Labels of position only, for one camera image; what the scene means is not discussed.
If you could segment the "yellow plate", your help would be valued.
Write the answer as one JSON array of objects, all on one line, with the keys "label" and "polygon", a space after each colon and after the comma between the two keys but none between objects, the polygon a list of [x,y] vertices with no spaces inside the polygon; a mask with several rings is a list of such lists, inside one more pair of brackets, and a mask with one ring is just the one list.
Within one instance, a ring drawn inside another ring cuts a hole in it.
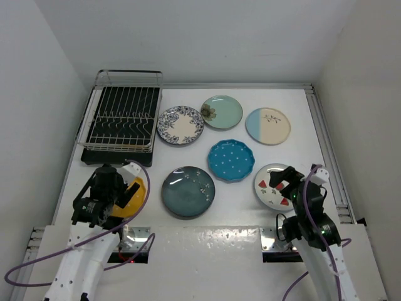
[{"label": "yellow plate", "polygon": [[129,187],[135,185],[139,186],[139,188],[137,192],[132,196],[131,200],[123,209],[117,205],[114,205],[111,216],[117,218],[129,218],[140,209],[141,205],[145,201],[147,187],[141,177],[137,177]]}]

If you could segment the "white watermelon plate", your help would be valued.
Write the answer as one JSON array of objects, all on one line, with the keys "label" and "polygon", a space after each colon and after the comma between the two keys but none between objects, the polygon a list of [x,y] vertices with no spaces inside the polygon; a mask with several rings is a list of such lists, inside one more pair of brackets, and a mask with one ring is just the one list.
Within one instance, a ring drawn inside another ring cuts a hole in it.
[{"label": "white watermelon plate", "polygon": [[288,212],[293,210],[292,202],[281,195],[289,182],[283,181],[276,187],[270,187],[269,181],[272,172],[281,172],[288,166],[285,164],[275,163],[262,167],[254,178],[254,190],[259,200],[273,210],[280,212]]}]

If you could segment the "cream and blue plate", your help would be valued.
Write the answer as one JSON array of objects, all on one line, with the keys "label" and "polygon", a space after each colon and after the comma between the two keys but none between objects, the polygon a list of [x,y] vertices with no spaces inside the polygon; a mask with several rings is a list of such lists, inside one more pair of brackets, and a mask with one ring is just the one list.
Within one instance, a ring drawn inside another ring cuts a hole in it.
[{"label": "cream and blue plate", "polygon": [[248,134],[259,143],[278,145],[287,140],[291,124],[287,116],[275,108],[257,108],[246,118]]}]

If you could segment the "dark teal blossom plate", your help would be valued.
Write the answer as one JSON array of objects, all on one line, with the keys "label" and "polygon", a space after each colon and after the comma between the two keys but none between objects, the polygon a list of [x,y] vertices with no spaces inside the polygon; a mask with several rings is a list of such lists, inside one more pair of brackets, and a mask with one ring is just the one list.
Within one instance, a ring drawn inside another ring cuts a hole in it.
[{"label": "dark teal blossom plate", "polygon": [[184,166],[172,171],[162,184],[161,198],[167,210],[180,218],[193,219],[212,205],[216,187],[201,168]]}]

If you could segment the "blue polka dot plate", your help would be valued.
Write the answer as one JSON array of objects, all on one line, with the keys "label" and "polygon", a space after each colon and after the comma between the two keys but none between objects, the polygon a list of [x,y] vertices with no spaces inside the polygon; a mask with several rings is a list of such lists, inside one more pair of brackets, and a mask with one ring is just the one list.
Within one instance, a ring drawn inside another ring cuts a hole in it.
[{"label": "blue polka dot plate", "polygon": [[219,141],[207,155],[209,169],[215,177],[227,182],[238,182],[248,177],[255,161],[252,150],[235,139]]}]

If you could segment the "mint green flower plate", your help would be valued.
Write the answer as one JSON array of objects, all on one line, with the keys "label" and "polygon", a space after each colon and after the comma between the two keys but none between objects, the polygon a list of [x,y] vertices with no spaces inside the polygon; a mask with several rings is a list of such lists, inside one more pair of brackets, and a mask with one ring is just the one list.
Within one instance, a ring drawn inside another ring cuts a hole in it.
[{"label": "mint green flower plate", "polygon": [[200,113],[209,126],[227,130],[241,121],[243,109],[235,98],[228,95],[216,95],[202,104]]}]

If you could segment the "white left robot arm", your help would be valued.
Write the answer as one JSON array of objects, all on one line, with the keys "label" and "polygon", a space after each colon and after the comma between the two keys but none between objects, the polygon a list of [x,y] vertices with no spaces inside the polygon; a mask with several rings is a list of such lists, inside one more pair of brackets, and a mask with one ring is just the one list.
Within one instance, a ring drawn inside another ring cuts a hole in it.
[{"label": "white left robot arm", "polygon": [[67,249],[45,300],[93,300],[112,251],[123,238],[127,218],[112,215],[125,208],[141,185],[142,167],[129,162],[119,169],[105,164],[95,169],[73,200]]}]

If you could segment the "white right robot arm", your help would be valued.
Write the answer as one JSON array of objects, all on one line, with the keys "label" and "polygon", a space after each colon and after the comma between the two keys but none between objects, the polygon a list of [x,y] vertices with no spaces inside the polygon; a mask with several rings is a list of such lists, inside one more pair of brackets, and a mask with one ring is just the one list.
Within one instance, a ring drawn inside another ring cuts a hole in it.
[{"label": "white right robot arm", "polygon": [[276,223],[275,237],[296,248],[320,300],[358,300],[343,256],[351,239],[341,238],[324,212],[328,181],[329,172],[320,164],[313,164],[308,175],[292,166],[270,173],[269,186],[282,186],[280,194],[294,209],[294,216]]}]

